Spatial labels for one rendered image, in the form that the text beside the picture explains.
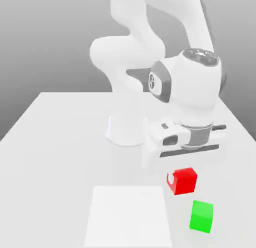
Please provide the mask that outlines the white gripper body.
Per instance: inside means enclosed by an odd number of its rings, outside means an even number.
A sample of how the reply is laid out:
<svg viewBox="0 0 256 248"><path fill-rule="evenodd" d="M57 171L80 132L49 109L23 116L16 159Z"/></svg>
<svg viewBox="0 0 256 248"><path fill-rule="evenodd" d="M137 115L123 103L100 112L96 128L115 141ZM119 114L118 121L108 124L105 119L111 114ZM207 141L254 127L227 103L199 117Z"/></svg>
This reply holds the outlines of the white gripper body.
<svg viewBox="0 0 256 248"><path fill-rule="evenodd" d="M183 156L193 153L201 153L201 152L208 152L208 151L214 151L218 150L220 148L219 144L210 144L205 145L200 148L196 149L163 149L157 145L154 144L144 144L144 147L142 149L142 168L146 169L150 164L152 164L155 161L158 161L160 158L168 158L168 157L176 157L176 156Z"/></svg>

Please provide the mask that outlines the small red cube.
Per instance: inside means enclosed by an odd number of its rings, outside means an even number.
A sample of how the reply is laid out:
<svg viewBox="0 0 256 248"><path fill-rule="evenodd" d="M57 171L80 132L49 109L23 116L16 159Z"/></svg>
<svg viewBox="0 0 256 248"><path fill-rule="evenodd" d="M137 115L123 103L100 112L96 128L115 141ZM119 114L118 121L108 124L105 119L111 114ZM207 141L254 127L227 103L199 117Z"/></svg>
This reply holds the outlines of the small red cube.
<svg viewBox="0 0 256 248"><path fill-rule="evenodd" d="M170 183L167 173L166 182L175 196L194 192L198 175L192 167L177 169L172 176L173 182Z"/></svg>

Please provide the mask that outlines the small green cube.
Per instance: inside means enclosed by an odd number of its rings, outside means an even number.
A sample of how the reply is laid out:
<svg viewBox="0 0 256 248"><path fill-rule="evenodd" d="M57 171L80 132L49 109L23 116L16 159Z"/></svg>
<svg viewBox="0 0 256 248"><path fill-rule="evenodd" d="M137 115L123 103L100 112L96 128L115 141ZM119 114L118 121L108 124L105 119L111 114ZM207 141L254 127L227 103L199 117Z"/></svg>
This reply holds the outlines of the small green cube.
<svg viewBox="0 0 256 248"><path fill-rule="evenodd" d="M209 234L214 216L214 205L199 200L193 200L189 228Z"/></svg>

